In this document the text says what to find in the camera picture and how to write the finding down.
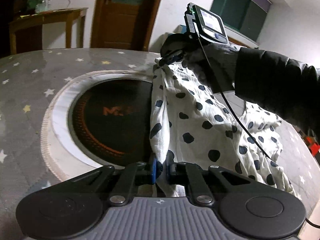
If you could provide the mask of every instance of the polka dot cloth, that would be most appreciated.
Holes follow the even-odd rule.
[[[165,65],[155,70],[153,78],[150,142],[158,161],[163,163],[172,151],[175,162],[196,163],[206,170],[219,165],[295,195],[283,168],[276,164],[283,148],[276,132],[281,124],[278,116],[247,102],[240,117],[270,160],[191,70]],[[168,197],[184,196],[182,186],[166,183],[163,168],[158,185]]]

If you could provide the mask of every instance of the table leg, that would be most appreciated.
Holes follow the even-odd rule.
[[[80,48],[83,48],[84,22],[85,16],[82,16],[80,19]]]
[[[16,33],[10,32],[10,53],[11,55],[17,54]]]
[[[70,13],[66,20],[66,48],[71,48],[71,35],[72,35],[72,23],[73,23],[73,17],[72,13]]]

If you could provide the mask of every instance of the black cooking surface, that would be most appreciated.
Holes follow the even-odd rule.
[[[152,84],[118,79],[94,86],[77,101],[72,122],[80,142],[120,166],[147,161]]]

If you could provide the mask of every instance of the screw head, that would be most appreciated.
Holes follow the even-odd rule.
[[[212,201],[212,197],[207,196],[207,195],[201,195],[197,197],[197,201],[200,203],[208,204]]]
[[[112,203],[121,204],[121,203],[123,203],[125,201],[125,197],[119,196],[119,195],[115,195],[115,196],[112,196],[110,198],[110,201]]]

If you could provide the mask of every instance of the cable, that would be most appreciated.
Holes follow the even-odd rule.
[[[206,54],[205,51],[204,51],[204,48],[203,48],[203,46],[202,46],[202,43],[201,43],[201,40],[200,40],[200,37],[199,37],[199,36],[198,36],[198,41],[199,41],[199,43],[200,43],[201,49],[202,49],[202,51],[203,51],[203,53],[204,53],[204,56],[205,56],[205,58],[206,58],[206,60],[207,60],[207,62],[208,62],[208,65],[209,65],[209,67],[210,67],[210,70],[211,70],[211,72],[213,73],[213,77],[214,77],[214,79],[215,79],[215,82],[216,82],[217,85],[218,85],[218,88],[219,88],[219,90],[220,90],[220,94],[221,94],[223,100],[225,101],[225,103],[227,104],[227,106],[229,107],[232,115],[233,115],[234,118],[237,120],[237,122],[238,122],[239,125],[242,127],[242,129],[250,136],[250,138],[251,138],[251,139],[254,141],[254,143],[258,146],[258,148],[262,151],[263,155],[265,155],[265,156],[268,157],[270,160],[272,160],[272,159],[268,156],[268,154],[264,151],[264,149],[262,149],[262,147],[261,147],[260,144],[256,141],[256,139],[251,135],[251,133],[246,129],[246,127],[244,127],[244,125],[240,122],[239,118],[236,116],[236,113],[233,111],[233,109],[232,109],[232,107],[230,106],[228,100],[226,99],[225,95],[223,94],[223,91],[222,91],[222,89],[221,89],[221,87],[220,87],[220,84],[219,84],[219,82],[217,81],[216,76],[214,75],[214,72],[213,72],[213,70],[212,70],[212,68],[211,68],[211,64],[210,64],[210,62],[209,62],[209,59],[208,59],[208,57],[207,57],[207,54]]]
[[[320,226],[318,226],[318,225],[316,225],[316,224],[314,224],[314,223],[310,222],[310,220],[309,220],[309,219],[307,219],[307,218],[306,218],[306,222],[307,222],[309,225],[313,226],[314,228],[319,228],[319,229],[320,229]]]

